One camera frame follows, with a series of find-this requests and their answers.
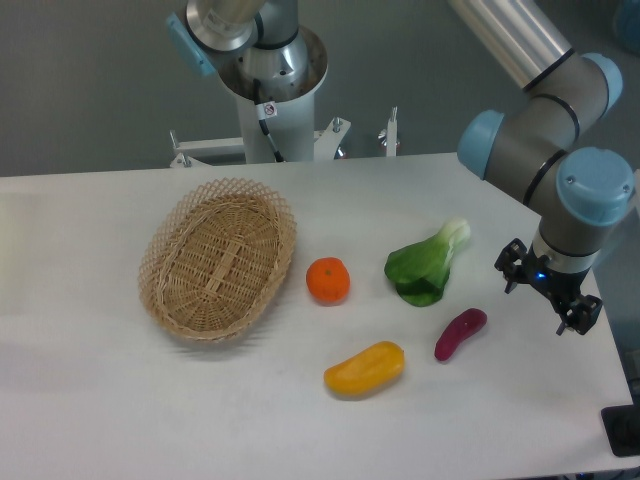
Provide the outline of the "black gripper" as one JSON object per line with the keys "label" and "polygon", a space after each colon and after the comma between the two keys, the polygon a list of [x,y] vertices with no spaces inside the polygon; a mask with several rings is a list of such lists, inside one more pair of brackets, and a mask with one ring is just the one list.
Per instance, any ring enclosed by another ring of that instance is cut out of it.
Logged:
{"label": "black gripper", "polygon": [[530,285],[557,311],[561,319],[557,335],[562,335],[565,330],[585,335],[596,324],[603,307],[599,297],[581,295],[586,272],[556,271],[549,267],[550,259],[546,255],[536,257],[527,253],[527,247],[516,238],[498,255],[494,267],[506,282],[504,292],[511,293],[521,284]]}

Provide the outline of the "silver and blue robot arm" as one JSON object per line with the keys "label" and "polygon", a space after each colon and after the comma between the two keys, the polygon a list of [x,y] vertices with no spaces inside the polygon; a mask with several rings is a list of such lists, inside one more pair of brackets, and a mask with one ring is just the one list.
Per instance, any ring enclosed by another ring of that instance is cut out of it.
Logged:
{"label": "silver and blue robot arm", "polygon": [[[602,303],[581,284],[626,214],[634,176],[616,153],[576,142],[618,100],[621,73],[604,56],[575,53],[532,1],[453,8],[529,98],[513,116],[479,114],[457,147],[468,170],[540,216],[532,242],[511,241],[495,266],[509,288],[541,293],[562,329],[585,334]],[[320,133],[312,125],[327,60],[295,2],[190,1],[166,27],[184,61],[236,97],[248,162],[335,157],[348,125],[335,119]]]}

